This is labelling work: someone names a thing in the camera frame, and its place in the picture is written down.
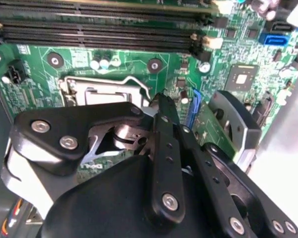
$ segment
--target blue pcie slot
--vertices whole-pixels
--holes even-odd
[[[199,112],[201,101],[202,101],[202,94],[198,90],[193,89],[193,100],[190,104],[189,114],[186,122],[186,126],[189,127],[190,129],[192,129],[195,116]]]
[[[290,36],[262,33],[259,42],[265,46],[287,46]]]

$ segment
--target black microchip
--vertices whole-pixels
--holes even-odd
[[[248,36],[248,38],[256,39],[257,35],[258,35],[258,30],[257,29],[249,29],[247,36]]]
[[[185,78],[177,78],[176,86],[178,88],[184,88],[185,87]]]
[[[187,69],[189,67],[189,63],[188,63],[188,61],[184,61],[184,62],[182,62],[182,64],[181,64],[181,69]]]
[[[257,71],[258,66],[256,65],[232,65],[225,85],[225,90],[243,92],[250,90]]]
[[[234,38],[235,37],[235,33],[236,33],[236,30],[235,29],[229,28],[227,30],[226,37],[228,37],[228,38]]]
[[[276,54],[273,57],[273,61],[274,62],[280,61],[281,58],[282,58],[282,51],[281,50],[277,50],[276,51]]]
[[[201,62],[210,62],[211,56],[212,56],[212,52],[203,51],[197,55],[197,59]]]
[[[226,28],[228,23],[227,17],[217,17],[214,19],[214,22],[211,24],[211,26],[216,28]]]

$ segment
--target yellow wire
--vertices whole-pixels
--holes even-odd
[[[2,227],[1,227],[1,231],[3,232],[3,234],[6,236],[8,235],[8,231],[6,230],[6,223],[7,223],[7,218],[5,219],[5,221],[3,222],[2,224]]]

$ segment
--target motherboard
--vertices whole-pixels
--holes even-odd
[[[298,28],[234,0],[0,0],[0,97],[20,112],[130,101],[158,92],[198,142],[233,160],[208,102],[229,91],[263,138],[298,78]],[[82,180],[132,155],[81,166]]]

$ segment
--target capacitor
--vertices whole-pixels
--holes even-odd
[[[180,92],[180,99],[182,104],[187,104],[189,102],[188,93],[186,90]]]
[[[281,78],[290,78],[293,75],[293,71],[288,67],[284,67],[278,72],[278,75]]]
[[[100,61],[100,56],[99,55],[95,55],[93,60],[90,62],[89,66],[91,67],[91,69],[93,70],[98,70],[99,69],[99,61]]]
[[[10,78],[7,77],[6,75],[2,76],[1,81],[2,81],[4,84],[10,84],[10,83],[11,83]]]
[[[111,59],[110,64],[114,67],[119,67],[121,65],[121,60],[120,60],[119,56],[113,57]]]
[[[202,64],[199,65],[199,71],[201,73],[208,73],[211,69],[211,65],[209,62],[204,62]]]
[[[109,68],[109,64],[110,64],[110,55],[109,54],[105,54],[102,58],[101,61],[99,62],[99,66],[103,69],[108,69]]]

